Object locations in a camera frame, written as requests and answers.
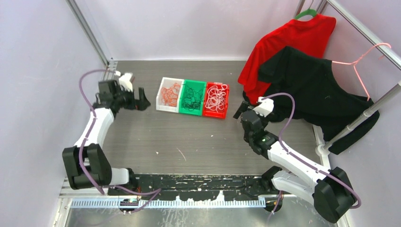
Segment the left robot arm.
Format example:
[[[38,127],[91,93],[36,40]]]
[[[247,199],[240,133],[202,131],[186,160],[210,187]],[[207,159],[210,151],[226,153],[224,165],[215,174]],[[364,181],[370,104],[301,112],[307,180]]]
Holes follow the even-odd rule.
[[[113,168],[103,152],[107,132],[121,109],[144,111],[150,107],[144,88],[139,87],[135,98],[133,74],[115,73],[115,79],[100,81],[96,100],[89,103],[90,118],[76,143],[62,152],[70,187],[74,190],[119,185],[126,195],[138,189],[131,168]]]

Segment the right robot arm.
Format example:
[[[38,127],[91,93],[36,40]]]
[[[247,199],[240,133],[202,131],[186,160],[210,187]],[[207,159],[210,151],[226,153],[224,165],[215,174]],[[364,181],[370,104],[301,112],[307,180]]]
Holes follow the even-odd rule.
[[[312,204],[317,213],[331,223],[338,222],[349,209],[361,204],[344,170],[326,168],[266,131],[268,113],[263,105],[253,107],[243,101],[233,116],[240,119],[244,141],[252,151],[278,164],[262,175],[266,193],[293,194]]]

